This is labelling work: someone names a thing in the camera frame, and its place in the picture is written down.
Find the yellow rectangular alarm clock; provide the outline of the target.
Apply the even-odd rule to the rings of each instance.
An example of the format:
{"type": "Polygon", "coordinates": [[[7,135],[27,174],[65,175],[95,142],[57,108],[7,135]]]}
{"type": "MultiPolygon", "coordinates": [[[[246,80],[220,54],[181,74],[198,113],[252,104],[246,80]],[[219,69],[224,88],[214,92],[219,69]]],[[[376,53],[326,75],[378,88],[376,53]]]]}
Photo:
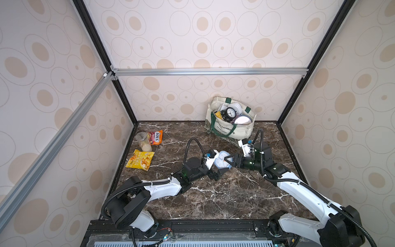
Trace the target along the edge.
{"type": "Polygon", "coordinates": [[[220,111],[217,111],[217,112],[215,113],[215,116],[216,116],[217,118],[223,120],[223,117],[222,117],[222,114],[221,114],[220,111]]]}

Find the small black round clock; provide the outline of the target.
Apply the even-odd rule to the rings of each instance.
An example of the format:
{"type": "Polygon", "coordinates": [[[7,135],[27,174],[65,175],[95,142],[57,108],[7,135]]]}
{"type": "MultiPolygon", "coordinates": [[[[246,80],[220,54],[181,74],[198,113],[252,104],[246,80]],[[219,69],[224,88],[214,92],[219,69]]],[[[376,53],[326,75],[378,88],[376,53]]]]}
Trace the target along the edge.
{"type": "Polygon", "coordinates": [[[225,110],[222,110],[221,117],[226,122],[232,122],[237,117],[237,112],[234,108],[227,107],[225,110]]]}

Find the blue square clock white face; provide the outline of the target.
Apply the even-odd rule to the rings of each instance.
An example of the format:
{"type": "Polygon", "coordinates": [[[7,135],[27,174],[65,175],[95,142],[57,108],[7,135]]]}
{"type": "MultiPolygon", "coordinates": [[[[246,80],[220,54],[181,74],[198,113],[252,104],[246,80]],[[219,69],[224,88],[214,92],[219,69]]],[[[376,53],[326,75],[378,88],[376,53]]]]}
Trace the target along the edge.
{"type": "Polygon", "coordinates": [[[226,151],[220,151],[219,154],[216,156],[214,164],[218,169],[223,169],[223,168],[231,168],[231,164],[229,164],[225,158],[227,156],[230,156],[230,153],[226,151]]]}

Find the white square clock face-down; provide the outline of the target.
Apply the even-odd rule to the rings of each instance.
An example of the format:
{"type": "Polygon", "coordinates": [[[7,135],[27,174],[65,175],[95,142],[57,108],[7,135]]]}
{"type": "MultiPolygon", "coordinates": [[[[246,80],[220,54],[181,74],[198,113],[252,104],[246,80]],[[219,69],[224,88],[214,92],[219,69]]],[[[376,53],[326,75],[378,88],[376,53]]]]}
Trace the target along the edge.
{"type": "Polygon", "coordinates": [[[229,108],[232,108],[236,112],[236,116],[239,116],[242,114],[242,107],[239,103],[231,103],[228,105],[229,108]]]}

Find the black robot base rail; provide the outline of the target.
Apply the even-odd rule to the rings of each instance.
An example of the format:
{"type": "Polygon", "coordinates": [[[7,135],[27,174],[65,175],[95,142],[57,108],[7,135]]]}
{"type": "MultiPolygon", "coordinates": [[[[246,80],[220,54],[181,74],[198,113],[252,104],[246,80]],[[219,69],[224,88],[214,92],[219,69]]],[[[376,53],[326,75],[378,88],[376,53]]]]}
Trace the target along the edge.
{"type": "Polygon", "coordinates": [[[145,237],[140,230],[118,230],[106,220],[91,221],[83,247],[316,247],[306,238],[268,231],[268,220],[161,220],[157,233],[145,237]]]}

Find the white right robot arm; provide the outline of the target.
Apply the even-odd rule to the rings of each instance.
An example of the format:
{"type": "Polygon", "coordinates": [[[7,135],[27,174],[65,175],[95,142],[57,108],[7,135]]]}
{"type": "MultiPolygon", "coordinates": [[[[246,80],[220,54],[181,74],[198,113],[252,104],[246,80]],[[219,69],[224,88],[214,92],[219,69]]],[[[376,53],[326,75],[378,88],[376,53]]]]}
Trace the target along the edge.
{"type": "Polygon", "coordinates": [[[328,199],[286,166],[274,162],[271,148],[266,143],[245,143],[242,149],[242,154],[226,153],[218,158],[227,168],[260,172],[265,180],[287,192],[316,217],[316,220],[309,220],[279,211],[270,217],[267,225],[272,236],[294,234],[322,247],[360,247],[365,242],[376,246],[374,239],[363,228],[360,214],[355,208],[328,199]]]}

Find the blue round clock beige face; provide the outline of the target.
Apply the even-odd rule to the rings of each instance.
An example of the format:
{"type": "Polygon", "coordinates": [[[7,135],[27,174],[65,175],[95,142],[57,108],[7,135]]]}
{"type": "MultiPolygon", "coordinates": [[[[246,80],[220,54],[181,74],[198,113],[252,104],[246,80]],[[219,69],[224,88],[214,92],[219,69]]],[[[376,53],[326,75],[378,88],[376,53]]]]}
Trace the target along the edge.
{"type": "Polygon", "coordinates": [[[252,119],[246,115],[239,115],[234,119],[233,123],[236,125],[249,125],[252,123],[252,119]]]}

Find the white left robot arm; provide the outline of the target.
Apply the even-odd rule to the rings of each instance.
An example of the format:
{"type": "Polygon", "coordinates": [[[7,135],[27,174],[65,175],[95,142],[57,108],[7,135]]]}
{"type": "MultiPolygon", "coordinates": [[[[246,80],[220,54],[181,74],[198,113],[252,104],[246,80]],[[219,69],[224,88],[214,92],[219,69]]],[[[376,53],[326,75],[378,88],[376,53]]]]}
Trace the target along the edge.
{"type": "Polygon", "coordinates": [[[182,195],[194,181],[205,176],[218,181],[230,168],[217,150],[204,151],[193,137],[187,142],[183,166],[179,170],[163,180],[142,181],[137,176],[130,177],[106,198],[101,215],[112,220],[117,229],[132,226],[146,232],[157,226],[153,216],[144,210],[148,202],[182,195]]]}

